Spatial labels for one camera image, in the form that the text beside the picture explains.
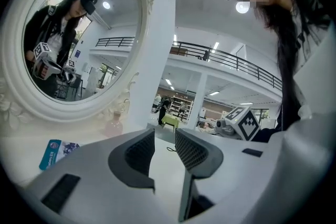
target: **railing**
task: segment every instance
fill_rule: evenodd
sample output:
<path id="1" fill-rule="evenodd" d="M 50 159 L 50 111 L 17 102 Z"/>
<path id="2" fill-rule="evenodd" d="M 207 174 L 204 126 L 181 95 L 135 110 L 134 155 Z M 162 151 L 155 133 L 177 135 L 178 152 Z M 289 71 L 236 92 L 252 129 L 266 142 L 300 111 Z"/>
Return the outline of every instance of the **railing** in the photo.
<path id="1" fill-rule="evenodd" d="M 117 47 L 131 47 L 134 41 L 134 37 L 111 37 L 100 38 L 96 44 L 97 46 L 117 46 Z M 187 43 L 182 41 L 175 41 L 170 50 L 170 54 L 180 56 L 197 57 L 197 59 L 208 62 L 217 62 L 222 66 L 237 71 L 245 72 L 270 84 L 273 88 L 281 91 L 282 82 L 280 79 L 272 75 L 265 69 L 246 61 L 238 56 L 228 54 L 221 50 L 214 50 L 206 46 Z"/>
<path id="2" fill-rule="evenodd" d="M 132 47 L 134 37 L 107 37 L 99 38 L 96 47 L 98 46 L 117 46 L 117 47 Z"/>

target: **ceiling light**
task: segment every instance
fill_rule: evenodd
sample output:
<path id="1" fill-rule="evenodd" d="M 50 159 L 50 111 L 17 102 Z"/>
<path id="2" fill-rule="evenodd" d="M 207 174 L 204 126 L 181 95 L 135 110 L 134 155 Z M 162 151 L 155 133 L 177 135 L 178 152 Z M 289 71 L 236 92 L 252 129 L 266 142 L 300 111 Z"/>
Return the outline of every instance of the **ceiling light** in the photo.
<path id="1" fill-rule="evenodd" d="M 177 35 L 174 35 L 174 45 L 177 46 Z"/>
<path id="2" fill-rule="evenodd" d="M 217 42 L 215 43 L 214 49 L 212 50 L 212 53 L 213 53 L 213 54 L 215 53 L 215 50 L 217 49 L 218 45 L 219 45 L 219 42 L 217 41 Z"/>
<path id="3" fill-rule="evenodd" d="M 106 2 L 106 1 L 104 1 L 104 2 L 103 2 L 103 7 L 104 7 L 105 9 L 109 9 L 109 8 L 110 8 L 110 4 L 109 4 L 108 2 Z"/>
<path id="4" fill-rule="evenodd" d="M 236 5 L 236 10 L 239 13 L 247 13 L 248 9 L 250 8 L 249 2 L 238 2 Z"/>

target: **person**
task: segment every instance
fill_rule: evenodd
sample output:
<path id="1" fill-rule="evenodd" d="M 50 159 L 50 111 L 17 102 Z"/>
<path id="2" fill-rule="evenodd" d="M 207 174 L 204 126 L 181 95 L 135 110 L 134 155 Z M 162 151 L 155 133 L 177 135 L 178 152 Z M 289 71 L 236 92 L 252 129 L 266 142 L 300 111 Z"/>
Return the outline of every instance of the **person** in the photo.
<path id="1" fill-rule="evenodd" d="M 164 96 L 161 98 L 161 101 L 160 101 L 159 105 L 157 106 L 157 108 L 156 108 L 156 110 L 155 110 L 155 112 L 154 112 L 155 114 L 158 113 L 158 112 L 160 111 L 160 109 L 161 109 L 161 107 L 162 107 L 162 104 L 164 103 L 164 101 L 165 101 L 166 99 L 169 99 L 169 96 L 164 95 Z"/>
<path id="2" fill-rule="evenodd" d="M 162 122 L 162 119 L 163 117 L 166 115 L 166 112 L 169 111 L 169 105 L 171 103 L 171 99 L 168 98 L 168 99 L 165 99 L 162 103 L 162 107 L 160 108 L 160 113 L 159 113 L 159 118 L 158 118 L 158 123 L 160 126 L 163 125 L 163 122 Z"/>
<path id="3" fill-rule="evenodd" d="M 63 67 L 76 36 L 75 28 L 86 13 L 93 13 L 96 2 L 97 0 L 63 0 L 58 6 L 46 6 L 38 10 L 25 29 L 24 56 L 28 70 L 35 63 L 33 50 L 40 42 L 48 44 L 51 50 L 49 56 Z M 56 75 L 43 80 L 47 70 L 44 66 L 41 71 L 42 79 L 34 75 L 32 78 L 42 91 L 54 97 L 57 90 Z"/>
<path id="4" fill-rule="evenodd" d="M 206 50 L 206 51 L 204 52 L 203 61 L 207 61 L 208 59 L 209 59 L 209 51 Z"/>
<path id="5" fill-rule="evenodd" d="M 256 17 L 278 36 L 278 67 L 282 78 L 282 103 L 275 129 L 260 130 L 253 141 L 268 142 L 300 119 L 305 100 L 293 75 L 306 63 L 326 35 L 331 16 L 319 0 L 243 0 L 254 7 Z"/>
<path id="6" fill-rule="evenodd" d="M 158 93 L 156 94 L 155 99 L 154 99 L 151 113 L 154 113 L 154 112 L 155 112 L 155 110 L 156 110 L 156 108 L 158 107 L 158 105 L 160 104 L 160 102 L 161 102 L 161 95 L 160 95 L 160 93 L 158 92 Z"/>
<path id="7" fill-rule="evenodd" d="M 180 113 L 181 113 L 181 120 L 183 119 L 183 114 L 184 114 L 186 109 L 187 109 L 187 105 L 184 102 L 182 102 L 181 106 L 180 106 L 180 109 L 179 109 L 179 112 L 177 114 L 177 117 L 179 117 Z"/>

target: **white table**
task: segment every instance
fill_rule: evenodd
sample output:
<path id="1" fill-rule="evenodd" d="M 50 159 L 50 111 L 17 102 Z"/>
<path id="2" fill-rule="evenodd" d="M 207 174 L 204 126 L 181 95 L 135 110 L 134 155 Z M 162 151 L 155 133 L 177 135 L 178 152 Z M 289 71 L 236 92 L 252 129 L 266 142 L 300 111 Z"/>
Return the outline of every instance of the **white table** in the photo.
<path id="1" fill-rule="evenodd" d="M 58 137 L 0 137 L 0 153 L 3 166 L 12 182 L 25 187 L 41 171 L 39 164 L 50 139 L 60 139 L 79 144 L 89 144 L 107 139 L 99 131 L 81 135 Z M 174 149 L 174 144 L 155 138 L 155 153 L 152 157 L 149 177 L 155 181 L 155 195 L 162 207 L 177 220 L 183 187 L 185 168 Z"/>

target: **sign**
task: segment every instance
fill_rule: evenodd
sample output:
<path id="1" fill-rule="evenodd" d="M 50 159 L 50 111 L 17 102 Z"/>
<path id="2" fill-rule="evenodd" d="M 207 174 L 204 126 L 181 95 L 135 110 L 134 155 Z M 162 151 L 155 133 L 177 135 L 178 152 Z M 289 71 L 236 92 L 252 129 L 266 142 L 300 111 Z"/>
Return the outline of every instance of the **sign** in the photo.
<path id="1" fill-rule="evenodd" d="M 78 58 L 80 55 L 80 50 L 77 50 L 76 53 L 75 53 L 75 57 Z"/>

